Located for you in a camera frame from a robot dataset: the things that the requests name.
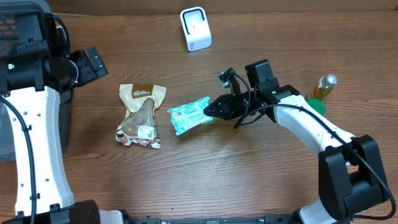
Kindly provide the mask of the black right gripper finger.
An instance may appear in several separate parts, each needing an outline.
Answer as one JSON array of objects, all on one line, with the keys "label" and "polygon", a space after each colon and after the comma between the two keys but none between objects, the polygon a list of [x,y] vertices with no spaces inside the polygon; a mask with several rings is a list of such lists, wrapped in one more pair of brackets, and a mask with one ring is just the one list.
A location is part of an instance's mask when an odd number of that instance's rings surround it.
[{"label": "black right gripper finger", "polygon": [[230,109],[228,107],[222,107],[220,105],[209,105],[203,110],[204,114],[214,118],[219,118],[223,120],[232,119]]},{"label": "black right gripper finger", "polygon": [[230,109],[230,95],[221,95],[212,101],[206,109]]}]

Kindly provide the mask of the green lid jar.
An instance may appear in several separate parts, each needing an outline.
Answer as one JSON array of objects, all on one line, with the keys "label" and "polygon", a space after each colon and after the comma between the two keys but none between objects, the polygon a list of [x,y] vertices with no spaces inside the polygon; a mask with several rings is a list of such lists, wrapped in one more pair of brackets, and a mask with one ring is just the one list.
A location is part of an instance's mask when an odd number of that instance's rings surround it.
[{"label": "green lid jar", "polygon": [[325,105],[322,101],[316,98],[311,98],[307,100],[307,103],[320,115],[324,115],[326,112]]}]

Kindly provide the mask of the yellow oil bottle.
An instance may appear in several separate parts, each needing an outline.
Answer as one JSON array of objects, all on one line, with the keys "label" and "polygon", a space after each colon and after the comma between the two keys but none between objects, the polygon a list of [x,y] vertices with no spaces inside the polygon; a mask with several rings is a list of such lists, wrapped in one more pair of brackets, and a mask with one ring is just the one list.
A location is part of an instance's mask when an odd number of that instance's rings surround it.
[{"label": "yellow oil bottle", "polygon": [[305,95],[305,99],[324,100],[331,92],[334,86],[338,83],[338,78],[335,74],[329,74],[321,77],[313,90]]}]

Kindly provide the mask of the teal snack packet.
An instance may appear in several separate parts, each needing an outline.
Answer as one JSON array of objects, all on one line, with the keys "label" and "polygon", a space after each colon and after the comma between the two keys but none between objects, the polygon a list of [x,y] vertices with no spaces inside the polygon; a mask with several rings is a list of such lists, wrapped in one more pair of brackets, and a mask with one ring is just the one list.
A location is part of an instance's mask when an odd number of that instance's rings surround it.
[{"label": "teal snack packet", "polygon": [[171,122],[179,136],[188,130],[214,120],[214,117],[207,116],[204,109],[209,105],[210,97],[206,96],[192,103],[184,104],[167,112],[171,115]]}]

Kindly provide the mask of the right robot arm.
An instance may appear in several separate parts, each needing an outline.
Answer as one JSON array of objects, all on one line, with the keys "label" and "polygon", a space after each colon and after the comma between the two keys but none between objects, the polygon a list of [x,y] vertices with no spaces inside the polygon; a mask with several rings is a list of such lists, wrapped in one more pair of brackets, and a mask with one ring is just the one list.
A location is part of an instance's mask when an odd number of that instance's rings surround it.
[{"label": "right robot arm", "polygon": [[266,215],[264,223],[351,223],[355,219],[388,220],[397,205],[389,190],[379,146],[369,135],[356,137],[315,111],[290,85],[280,86],[268,60],[245,67],[248,89],[233,68],[219,74],[231,92],[219,96],[204,110],[214,118],[266,115],[295,134],[318,159],[318,195],[315,202],[291,215]]}]

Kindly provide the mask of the beige Pantree snack pouch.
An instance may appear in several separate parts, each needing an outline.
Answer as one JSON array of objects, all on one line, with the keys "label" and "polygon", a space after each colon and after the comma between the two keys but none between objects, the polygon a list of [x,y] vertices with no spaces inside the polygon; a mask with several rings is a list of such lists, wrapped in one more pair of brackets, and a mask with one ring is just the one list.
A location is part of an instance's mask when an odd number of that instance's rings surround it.
[{"label": "beige Pantree snack pouch", "polygon": [[160,149],[154,113],[161,106],[166,92],[166,87],[159,85],[120,85],[119,97],[126,107],[126,115],[116,130],[116,140],[125,146],[138,144]]}]

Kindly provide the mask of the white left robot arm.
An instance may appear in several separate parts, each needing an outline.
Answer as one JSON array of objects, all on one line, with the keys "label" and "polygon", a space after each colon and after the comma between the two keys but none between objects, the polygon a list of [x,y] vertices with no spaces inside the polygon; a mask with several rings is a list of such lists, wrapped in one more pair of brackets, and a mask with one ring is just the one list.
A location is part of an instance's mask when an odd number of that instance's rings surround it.
[{"label": "white left robot arm", "polygon": [[59,132],[60,96],[108,74],[94,48],[71,51],[62,20],[47,12],[14,14],[16,52],[1,58],[1,102],[9,114],[17,164],[13,223],[124,223],[119,210],[76,202]]}]

